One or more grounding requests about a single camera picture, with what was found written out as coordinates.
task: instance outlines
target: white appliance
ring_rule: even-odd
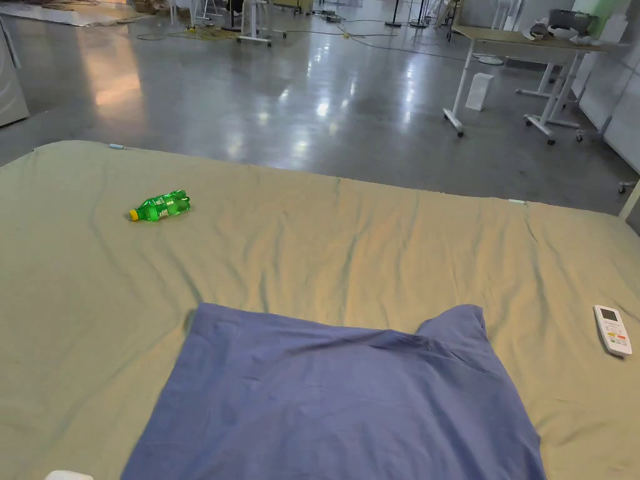
[[[29,110],[15,74],[15,64],[19,66],[17,55],[15,51],[10,51],[10,45],[12,45],[11,38],[0,19],[0,127],[29,116]]]

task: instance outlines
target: green plastic bottle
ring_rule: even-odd
[[[129,211],[133,221],[158,221],[169,215],[178,215],[189,210],[189,197],[184,190],[177,190],[163,196],[145,200],[139,208]]]

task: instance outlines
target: white cabinet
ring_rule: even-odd
[[[15,74],[13,60],[0,23],[0,126],[22,120],[29,110],[22,96],[22,89]]]
[[[640,72],[631,80],[604,134],[605,141],[640,172]]]

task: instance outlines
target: white panel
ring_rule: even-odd
[[[29,116],[4,33],[0,31],[0,126]]]
[[[460,25],[491,28],[497,7],[497,0],[465,0]]]
[[[636,73],[604,134],[610,146],[640,172],[640,76]]]
[[[580,108],[596,128],[601,128],[605,121],[613,114],[627,87],[632,71],[640,61],[640,15],[638,5],[633,5],[629,14],[629,25],[622,37],[622,44],[626,46],[614,47],[609,54],[600,54],[595,60],[595,66],[587,82],[587,88],[580,102]],[[589,55],[584,67],[574,85],[574,93],[579,93],[586,80],[586,69],[595,56]],[[637,125],[640,132],[640,115],[629,119]]]

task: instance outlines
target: table top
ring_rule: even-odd
[[[541,40],[529,40],[519,31],[492,30],[490,28],[465,27],[462,25],[453,26],[453,30],[461,33],[471,40],[503,42],[506,44],[535,45],[538,47],[582,50],[587,52],[602,52],[606,50],[602,45],[576,45],[564,38],[552,38],[550,36]]]

